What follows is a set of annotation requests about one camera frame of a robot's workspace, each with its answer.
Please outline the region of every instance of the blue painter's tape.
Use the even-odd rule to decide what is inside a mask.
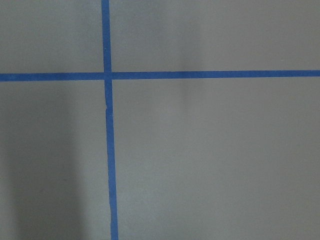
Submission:
[[[116,159],[114,136],[114,109],[112,90],[112,66],[111,66],[111,38],[110,38],[110,11],[109,0],[101,0],[102,8],[102,37],[103,37],[103,69],[105,91],[105,120],[106,120],[106,144],[108,163],[109,204],[111,212],[111,240],[118,240],[118,211],[116,188]]]
[[[320,77],[320,70],[113,72],[114,80]]]
[[[102,80],[103,72],[3,73],[0,82]]]

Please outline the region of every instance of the gray surface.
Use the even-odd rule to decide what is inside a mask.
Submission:
[[[112,70],[320,68],[318,0],[111,0]]]
[[[100,0],[2,0],[0,35],[0,73],[103,72]]]
[[[119,239],[320,239],[319,77],[113,86]]]
[[[107,240],[103,81],[0,82],[0,239]]]

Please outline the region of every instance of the gray floor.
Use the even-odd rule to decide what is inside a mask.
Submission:
[[[111,0],[112,70],[319,69],[318,0]]]
[[[103,81],[0,83],[0,239],[110,236]]]
[[[317,70],[319,8],[110,0],[112,70]],[[101,17],[0,1],[0,74],[102,72]],[[113,81],[119,239],[320,239],[319,83]],[[103,81],[0,83],[0,239],[109,239],[106,161]]]
[[[119,239],[319,239],[319,93],[319,77],[115,81]]]

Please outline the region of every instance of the vertical tape strip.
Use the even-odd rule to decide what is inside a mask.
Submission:
[[[108,163],[109,203],[111,211],[111,240],[118,240],[118,213],[117,213],[117,188],[116,188],[116,162],[114,138],[114,109],[112,92],[111,68],[111,38],[110,38],[110,11],[109,0],[101,0],[102,8],[102,37],[103,37],[103,68],[105,92],[105,120],[106,120],[106,145]]]

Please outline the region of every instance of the blue tape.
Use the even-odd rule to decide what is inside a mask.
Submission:
[[[103,72],[3,73],[0,82],[102,80]]]
[[[105,73],[0,73],[0,82],[104,80],[106,75],[113,80],[320,77],[320,70],[110,72],[108,70],[111,69],[111,58],[106,58],[107,64],[105,66],[107,71]]]
[[[102,8],[102,37],[103,37],[103,69],[105,91],[105,121],[106,145],[108,163],[109,204],[111,212],[111,240],[118,240],[118,211],[116,188],[116,160],[114,136],[114,109],[112,91],[112,66],[111,66],[111,37],[110,37],[110,11],[109,0],[101,0]]]
[[[320,77],[320,70],[112,72],[114,80]]]

